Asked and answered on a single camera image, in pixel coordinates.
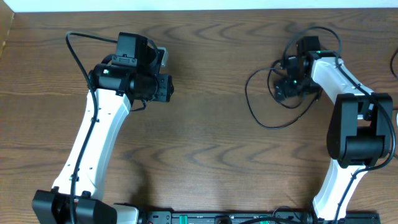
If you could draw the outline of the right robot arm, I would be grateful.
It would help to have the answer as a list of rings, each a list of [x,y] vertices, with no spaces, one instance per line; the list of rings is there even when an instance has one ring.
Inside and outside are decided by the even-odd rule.
[[[312,200],[308,221],[344,223],[360,180],[391,148],[392,98],[363,86],[345,67],[340,53],[323,50],[317,36],[294,42],[296,55],[282,57],[287,76],[274,82],[276,100],[324,91],[334,105],[326,136],[330,165]]]

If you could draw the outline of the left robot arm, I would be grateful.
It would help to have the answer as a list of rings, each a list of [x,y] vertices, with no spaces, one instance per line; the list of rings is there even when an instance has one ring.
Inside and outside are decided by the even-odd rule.
[[[116,51],[84,70],[88,94],[71,153],[49,191],[36,191],[32,209],[40,223],[146,223],[128,203],[103,202],[106,172],[119,130],[133,103],[168,102],[172,77],[161,73],[168,51],[147,37],[122,32]]]

